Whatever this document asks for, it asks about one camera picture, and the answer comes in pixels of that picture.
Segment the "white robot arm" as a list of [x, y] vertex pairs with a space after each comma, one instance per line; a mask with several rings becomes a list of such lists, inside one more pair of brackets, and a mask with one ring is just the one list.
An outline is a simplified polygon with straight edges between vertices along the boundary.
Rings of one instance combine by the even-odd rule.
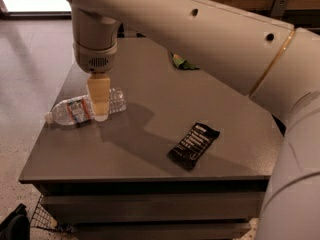
[[320, 39], [209, 0], [66, 0], [74, 54], [90, 73], [95, 116], [109, 111], [106, 76], [125, 23], [276, 116], [286, 127], [256, 240], [320, 240]]

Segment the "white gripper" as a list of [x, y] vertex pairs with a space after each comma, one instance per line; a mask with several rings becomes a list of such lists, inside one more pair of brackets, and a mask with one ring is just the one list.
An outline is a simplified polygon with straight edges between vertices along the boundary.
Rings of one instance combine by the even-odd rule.
[[94, 119], [103, 122], [109, 116], [110, 97], [110, 78], [105, 73], [114, 66], [117, 44], [103, 50], [91, 50], [74, 42], [73, 48], [78, 66], [86, 73], [93, 73], [87, 79], [87, 91]]

